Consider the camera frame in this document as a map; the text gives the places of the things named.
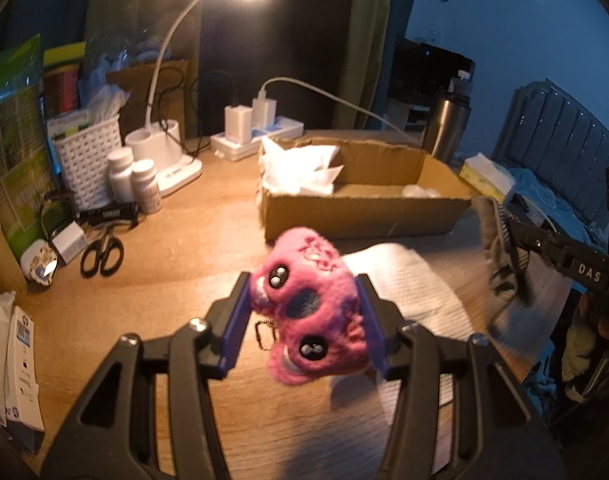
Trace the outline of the right hand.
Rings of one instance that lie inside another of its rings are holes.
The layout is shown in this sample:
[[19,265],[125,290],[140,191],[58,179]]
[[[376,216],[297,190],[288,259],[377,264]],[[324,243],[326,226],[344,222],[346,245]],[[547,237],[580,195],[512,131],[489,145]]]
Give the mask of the right hand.
[[579,301],[580,313],[601,338],[609,341],[609,298],[585,292]]

